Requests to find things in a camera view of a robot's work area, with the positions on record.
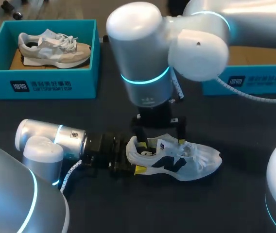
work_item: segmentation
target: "glowing cyan ring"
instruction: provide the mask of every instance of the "glowing cyan ring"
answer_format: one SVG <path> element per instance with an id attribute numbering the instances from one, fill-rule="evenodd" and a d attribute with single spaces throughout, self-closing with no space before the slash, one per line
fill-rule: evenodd
<path id="1" fill-rule="evenodd" d="M 55 139 L 54 139 L 54 144 L 57 143 L 57 138 L 58 138 L 58 136 L 59 136 L 59 132 L 60 132 L 61 127 L 63 127 L 63 125 L 60 125 L 60 126 L 58 127 L 58 130 L 57 130 L 57 133 L 56 133 L 56 136 L 55 136 Z"/>
<path id="2" fill-rule="evenodd" d="M 23 230 L 26 228 L 32 214 L 33 214 L 33 211 L 35 209 L 35 203 L 36 203 L 36 198 L 37 198 L 37 181 L 36 181 L 36 178 L 35 178 L 35 175 L 33 174 L 33 172 L 31 170 L 29 170 L 31 172 L 31 175 L 33 177 L 33 182 L 34 182 L 34 195 L 33 195 L 33 200 L 32 200 L 32 204 L 31 204 L 31 207 L 30 207 L 30 210 L 29 210 L 29 213 L 25 219 L 25 221 L 23 222 L 23 224 L 21 225 L 20 229 L 18 230 L 17 233 L 22 233 Z"/>
<path id="3" fill-rule="evenodd" d="M 121 74 L 121 76 L 125 81 L 127 81 L 128 83 L 131 83 L 131 84 L 148 84 L 148 83 L 153 83 L 153 82 L 159 80 L 160 78 L 162 78 L 168 72 L 168 70 L 169 70 L 169 67 L 167 67 L 167 69 L 161 75 L 157 76 L 154 79 L 148 80 L 148 81 L 131 81 L 131 80 L 126 79 L 122 74 Z"/>
<path id="4" fill-rule="evenodd" d="M 268 214 L 269 214 L 269 216 L 270 216 L 272 222 L 273 222 L 274 225 L 276 226 L 276 222 L 275 222 L 274 219 L 272 218 L 272 216 L 271 216 L 271 214 L 270 214 L 270 211 L 269 211 L 269 208 L 268 208 L 268 205 L 266 204 L 266 196 L 265 196 L 264 198 L 265 198 L 265 206 L 266 206 L 266 209 L 267 209 L 267 211 L 268 211 Z"/>
<path id="5" fill-rule="evenodd" d="M 53 186 L 58 185 L 59 184 L 59 180 L 57 180 L 55 183 L 52 183 Z"/>
<path id="6" fill-rule="evenodd" d="M 220 14 L 218 14 L 216 12 L 213 12 L 213 11 L 198 11 L 198 12 L 193 13 L 192 16 L 193 15 L 197 15 L 197 14 L 211 14 L 211 15 L 218 16 L 221 19 L 223 19 L 223 21 L 227 24 L 229 30 L 231 30 L 229 22 L 222 15 L 220 15 Z"/>

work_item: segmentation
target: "cardboard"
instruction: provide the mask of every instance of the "cardboard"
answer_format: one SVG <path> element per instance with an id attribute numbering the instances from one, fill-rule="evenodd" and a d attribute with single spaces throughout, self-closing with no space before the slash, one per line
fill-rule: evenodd
<path id="1" fill-rule="evenodd" d="M 228 65 L 276 65 L 276 49 L 232 46 Z"/>
<path id="2" fill-rule="evenodd" d="M 82 65 L 78 68 L 81 68 L 81 69 L 89 68 L 89 63 Z M 21 53 L 19 49 L 17 49 L 13 57 L 10 70 L 29 70 L 29 69 L 58 69 L 58 68 L 53 66 L 41 66 L 41 67 L 25 66 L 21 61 Z"/>

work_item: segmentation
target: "cable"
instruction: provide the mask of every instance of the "cable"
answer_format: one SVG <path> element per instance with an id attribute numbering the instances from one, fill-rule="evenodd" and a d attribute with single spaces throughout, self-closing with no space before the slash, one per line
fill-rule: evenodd
<path id="1" fill-rule="evenodd" d="M 67 172 L 65 178 L 64 178 L 64 181 L 62 183 L 62 186 L 61 186 L 61 189 L 60 189 L 60 192 L 63 193 L 65 188 L 66 188 L 66 184 L 67 184 L 67 181 L 69 179 L 69 176 L 71 175 L 71 173 L 79 166 L 81 165 L 82 163 L 82 160 L 79 160 L 75 165 L 73 165 L 70 170 Z"/>
<path id="2" fill-rule="evenodd" d="M 261 97 L 256 97 L 256 96 L 251 96 L 248 95 L 244 92 L 241 92 L 233 87 L 231 87 L 230 85 L 226 84 L 224 81 L 222 81 L 220 78 L 217 78 L 216 81 L 218 83 L 220 83 L 222 86 L 224 86 L 226 89 L 238 94 L 239 96 L 248 98 L 250 100 L 255 100 L 255 101 L 259 101 L 259 102 L 265 102 L 265 103 L 276 103 L 276 99 L 267 99 L 267 98 L 261 98 Z"/>
<path id="3" fill-rule="evenodd" d="M 179 99 L 182 100 L 185 96 L 184 96 L 183 91 L 181 89 L 181 86 L 180 86 L 180 84 L 178 82 L 178 79 L 176 77 L 176 74 L 175 74 L 175 71 L 174 71 L 173 67 L 171 67 L 171 77 L 172 77 L 172 83 L 173 83 L 173 85 L 176 88 L 176 91 L 178 93 Z"/>

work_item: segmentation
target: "shoe sole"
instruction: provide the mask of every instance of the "shoe sole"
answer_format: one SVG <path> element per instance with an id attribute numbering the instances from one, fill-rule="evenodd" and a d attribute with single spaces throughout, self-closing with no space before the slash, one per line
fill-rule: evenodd
<path id="1" fill-rule="evenodd" d="M 49 59 L 38 59 L 38 58 L 29 58 L 29 57 L 24 57 L 23 59 L 23 64 L 25 66 L 33 66 L 33 67 L 40 67 L 40 66 L 56 66 L 60 69 L 68 69 L 68 68 L 73 68 L 73 67 L 77 67 L 80 64 L 86 62 L 89 59 L 83 59 L 81 61 L 77 61 L 77 62 L 73 62 L 73 63 L 60 63 L 60 62 L 56 62 L 56 61 L 52 61 Z"/>

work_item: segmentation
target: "shoe lace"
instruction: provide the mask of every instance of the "shoe lace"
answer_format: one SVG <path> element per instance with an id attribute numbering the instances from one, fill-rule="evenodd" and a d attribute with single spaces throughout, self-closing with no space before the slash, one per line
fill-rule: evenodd
<path id="1" fill-rule="evenodd" d="M 208 158 L 201 155 L 200 152 L 194 153 L 196 147 L 193 144 L 184 142 L 182 145 L 180 145 L 179 150 L 182 151 L 182 156 L 193 159 L 193 161 L 196 163 L 198 171 L 203 170 L 203 168 L 209 165 Z"/>
<path id="2" fill-rule="evenodd" d="M 60 41 L 60 44 L 54 45 L 54 47 L 61 47 L 62 49 L 65 49 L 66 51 L 75 51 L 77 42 L 76 38 L 73 38 L 73 36 L 67 36 L 65 34 L 58 33 L 56 39 Z"/>

